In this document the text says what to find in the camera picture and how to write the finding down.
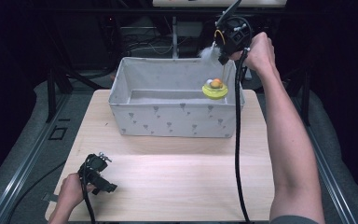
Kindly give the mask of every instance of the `light wood tabletop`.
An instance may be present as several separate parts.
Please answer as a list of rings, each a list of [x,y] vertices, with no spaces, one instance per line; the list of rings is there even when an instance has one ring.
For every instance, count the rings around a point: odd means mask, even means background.
[[[242,0],[239,7],[285,7],[287,0]],[[236,0],[153,0],[154,7],[229,7]]]
[[[112,162],[101,172],[114,192],[89,194],[97,221],[240,221],[231,138],[121,135],[108,104],[110,91],[94,92],[54,193],[89,154]],[[254,91],[243,92],[241,183],[251,220],[269,220],[274,196],[267,127]],[[54,210],[50,202],[46,219]],[[71,221],[90,221],[85,203]]]

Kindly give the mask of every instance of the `fabric storage box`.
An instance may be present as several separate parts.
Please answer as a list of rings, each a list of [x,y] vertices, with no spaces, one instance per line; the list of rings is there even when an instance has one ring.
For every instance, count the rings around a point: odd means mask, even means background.
[[[123,58],[109,104],[121,134],[231,137],[236,128],[235,63],[202,59]],[[226,97],[202,92],[207,79],[222,78]],[[241,91],[241,109],[244,97]]]

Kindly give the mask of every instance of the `gray sleeve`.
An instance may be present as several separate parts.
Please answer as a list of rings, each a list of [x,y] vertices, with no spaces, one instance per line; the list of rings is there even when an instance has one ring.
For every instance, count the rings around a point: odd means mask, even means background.
[[[275,217],[270,224],[318,224],[307,217],[281,216]]]

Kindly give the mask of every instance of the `person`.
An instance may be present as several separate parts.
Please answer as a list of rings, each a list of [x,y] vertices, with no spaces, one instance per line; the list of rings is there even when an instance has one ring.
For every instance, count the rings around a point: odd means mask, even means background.
[[[260,33],[253,38],[250,49],[244,63],[259,75],[267,102],[268,147],[275,185],[269,220],[274,224],[323,224],[322,195],[312,144],[281,82],[271,40]],[[241,54],[235,52],[230,59],[236,61]],[[62,184],[50,223],[67,220],[83,198],[78,176],[68,178],[71,179]]]

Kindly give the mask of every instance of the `thick black cable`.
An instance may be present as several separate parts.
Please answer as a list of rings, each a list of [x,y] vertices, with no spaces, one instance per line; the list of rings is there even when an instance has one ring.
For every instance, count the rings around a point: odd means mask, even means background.
[[[87,209],[89,210],[89,217],[91,219],[91,224],[95,224],[94,210],[92,209],[91,202],[90,202],[90,199],[89,199],[89,192],[87,191],[88,183],[87,183],[87,177],[86,177],[86,169],[87,169],[88,161],[89,161],[89,157],[87,157],[86,160],[84,161],[81,187],[82,187],[82,190],[83,190],[84,202],[86,203]]]
[[[14,207],[11,209],[10,215],[7,219],[7,224],[10,223],[10,220],[12,219],[14,212],[16,211],[16,208],[19,206],[20,202],[25,198],[25,196],[31,191],[31,189],[34,188],[34,186],[36,186],[40,181],[42,181],[46,176],[50,175],[51,173],[53,173],[54,171],[56,171],[58,168],[60,168],[61,166],[63,166],[66,163],[66,160],[61,162],[60,164],[58,164],[56,167],[54,167],[52,170],[48,171],[45,175],[43,175],[42,177],[40,177],[38,180],[36,180],[33,185],[31,187],[29,187],[19,198],[19,200],[16,202],[16,204],[14,205]]]
[[[245,20],[246,25],[249,28],[249,38],[250,41],[252,41],[253,35],[252,35],[252,28],[249,25],[249,22]],[[240,57],[239,61],[239,67],[242,66],[243,62],[245,61],[246,57],[248,55],[248,49],[244,49],[243,53]],[[240,141],[241,141],[241,99],[240,99],[240,91],[241,88],[241,71],[242,69],[238,68],[235,75],[235,115],[236,115],[236,136],[235,136],[235,176],[237,179],[237,189],[238,189],[238,195],[240,198],[240,205],[241,210],[243,213],[243,216],[245,217],[246,223],[250,224],[251,220],[248,216],[248,213],[246,211],[245,202],[243,200],[243,193],[242,193],[242,184],[241,184],[241,173],[240,173]]]

